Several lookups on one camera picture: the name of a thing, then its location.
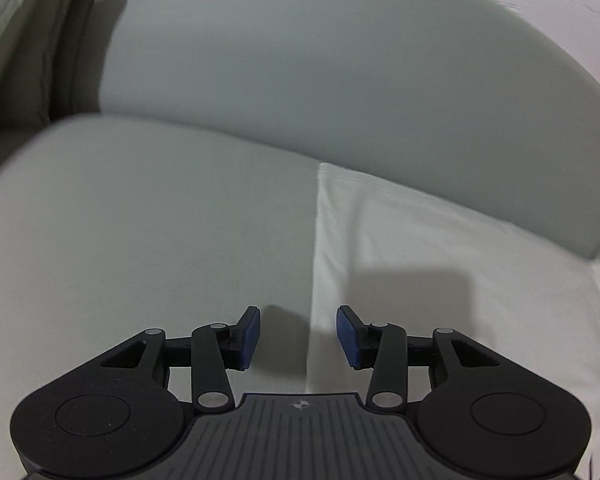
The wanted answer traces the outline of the light grey shirt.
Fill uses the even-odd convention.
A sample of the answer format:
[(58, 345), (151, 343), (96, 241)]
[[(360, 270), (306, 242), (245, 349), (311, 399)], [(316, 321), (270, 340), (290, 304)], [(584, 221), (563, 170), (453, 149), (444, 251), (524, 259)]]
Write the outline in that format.
[(577, 396), (592, 418), (578, 474), (600, 479), (600, 254), (581, 258), (511, 223), (386, 180), (317, 170), (309, 392), (365, 392), (336, 312), (449, 327)]

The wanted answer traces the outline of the grey sofa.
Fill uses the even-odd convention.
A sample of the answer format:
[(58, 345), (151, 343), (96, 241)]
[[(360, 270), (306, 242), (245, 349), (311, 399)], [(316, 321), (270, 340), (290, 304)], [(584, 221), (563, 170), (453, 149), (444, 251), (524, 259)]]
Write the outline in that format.
[(72, 0), (50, 123), (0, 130), (12, 411), (146, 327), (262, 312), (236, 393), (306, 388), (329, 164), (600, 254), (600, 84), (492, 0)]

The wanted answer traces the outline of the grey back pillow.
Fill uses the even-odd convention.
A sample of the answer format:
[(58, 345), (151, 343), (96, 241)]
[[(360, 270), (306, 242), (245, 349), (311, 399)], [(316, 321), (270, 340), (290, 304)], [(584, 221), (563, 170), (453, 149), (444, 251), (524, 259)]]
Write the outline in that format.
[(56, 54), (72, 0), (0, 0), (0, 130), (50, 123)]

